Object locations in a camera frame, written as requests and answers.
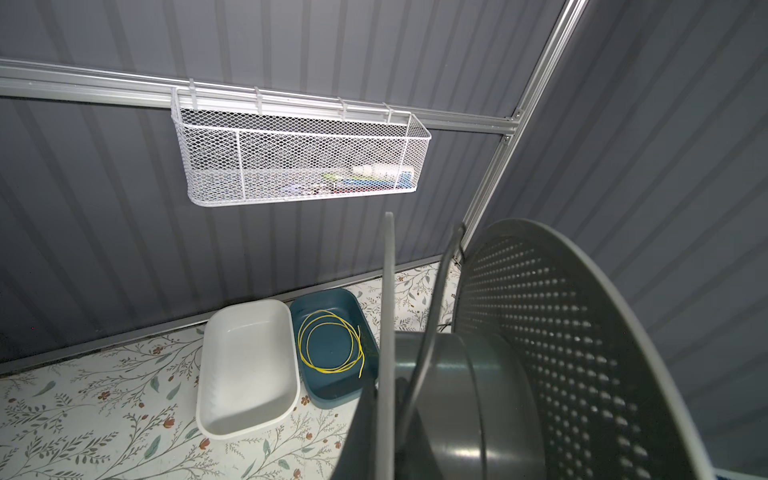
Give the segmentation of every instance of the yellow wire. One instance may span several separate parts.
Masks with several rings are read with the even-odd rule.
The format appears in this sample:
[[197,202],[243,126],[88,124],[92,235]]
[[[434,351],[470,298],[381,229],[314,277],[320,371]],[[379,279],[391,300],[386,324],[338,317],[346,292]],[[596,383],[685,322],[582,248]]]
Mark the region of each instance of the yellow wire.
[[[309,320],[312,315],[315,315],[316,313],[326,313],[327,315],[318,316],[317,318],[312,319],[309,323],[307,323],[307,320]],[[304,337],[304,333],[306,332],[306,329],[310,327],[313,323],[315,323],[317,320],[324,319],[324,318],[334,318],[339,320],[339,322],[323,322],[318,323],[312,329],[306,336],[306,358],[304,357],[304,351],[301,348],[301,342]],[[319,326],[323,325],[337,325],[341,326],[346,329],[347,333],[349,334],[349,339],[352,340],[352,345],[349,348],[349,356],[346,357],[346,360],[344,363],[337,367],[325,369],[323,367],[315,366],[314,363],[312,363],[312,358],[310,357],[310,337],[312,336],[312,333],[315,331],[315,329]],[[357,327],[357,331],[355,331],[354,327],[344,320],[342,317],[336,315],[333,312],[329,312],[328,310],[316,310],[309,315],[306,316],[303,322],[301,322],[301,327],[299,328],[299,340],[298,340],[298,347],[299,347],[299,355],[301,356],[301,361],[304,362],[304,365],[310,367],[311,369],[314,369],[320,373],[325,374],[331,374],[331,373],[341,373],[346,372],[347,370],[351,369],[355,366],[355,364],[358,363],[358,361],[362,358],[362,365],[360,365],[360,372],[357,374],[357,378],[360,378],[362,376],[362,368],[366,365],[366,354],[362,352],[362,343],[360,341],[360,336],[362,333],[360,332],[360,327]],[[355,341],[357,341],[357,358],[353,362],[350,362],[352,359],[352,354],[355,352]]]

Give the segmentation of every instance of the blue tray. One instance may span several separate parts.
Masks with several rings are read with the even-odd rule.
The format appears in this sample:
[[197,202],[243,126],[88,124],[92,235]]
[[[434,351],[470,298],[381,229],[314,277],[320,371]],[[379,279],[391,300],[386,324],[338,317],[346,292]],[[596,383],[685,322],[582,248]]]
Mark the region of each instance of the blue tray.
[[[360,327],[360,342],[366,355],[366,365],[362,377],[379,376],[379,347],[373,338],[370,327],[362,314],[357,298],[342,288],[309,293],[295,299],[290,306],[293,319],[293,341],[298,343],[299,328],[302,322],[317,310],[329,310],[349,322],[355,330]],[[341,365],[349,356],[352,340],[346,329],[325,325],[318,327],[312,334],[310,354],[315,365],[334,367]],[[306,392],[312,403],[321,409],[332,409],[360,396],[362,379],[357,376],[360,372],[359,362],[354,367],[341,373],[325,374],[311,369],[299,357],[299,368],[304,380]]]

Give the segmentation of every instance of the wire basket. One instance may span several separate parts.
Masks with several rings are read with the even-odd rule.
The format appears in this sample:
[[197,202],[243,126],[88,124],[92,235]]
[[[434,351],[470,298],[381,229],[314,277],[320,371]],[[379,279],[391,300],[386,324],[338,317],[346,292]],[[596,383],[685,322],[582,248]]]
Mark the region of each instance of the wire basket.
[[399,194],[419,184],[432,135],[410,112],[336,99],[338,108],[319,110],[297,95],[290,116],[264,114],[257,89],[257,113],[209,110],[191,92],[189,107],[174,90],[171,117],[197,205]]

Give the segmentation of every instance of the table surface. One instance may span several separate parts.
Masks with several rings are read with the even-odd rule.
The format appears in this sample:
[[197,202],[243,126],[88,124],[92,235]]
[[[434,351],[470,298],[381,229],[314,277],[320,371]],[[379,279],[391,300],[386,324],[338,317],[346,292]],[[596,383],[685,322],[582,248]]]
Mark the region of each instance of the table surface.
[[[396,274],[396,329],[425,326],[437,263]],[[449,274],[442,319],[453,311]],[[348,286],[379,339],[381,279]],[[195,425],[204,326],[0,379],[0,478],[328,478],[357,401],[300,400],[273,429],[232,442]]]

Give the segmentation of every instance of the gray wall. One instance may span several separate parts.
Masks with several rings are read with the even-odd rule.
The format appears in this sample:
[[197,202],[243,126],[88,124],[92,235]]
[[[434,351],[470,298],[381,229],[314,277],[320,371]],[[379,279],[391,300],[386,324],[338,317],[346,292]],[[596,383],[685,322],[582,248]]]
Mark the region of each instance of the gray wall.
[[[510,115],[562,0],[0,0],[0,55]],[[440,253],[499,142],[433,131],[419,190],[219,207],[169,111],[0,99],[0,360]]]
[[768,475],[768,3],[590,3],[485,224],[591,255],[715,466]]

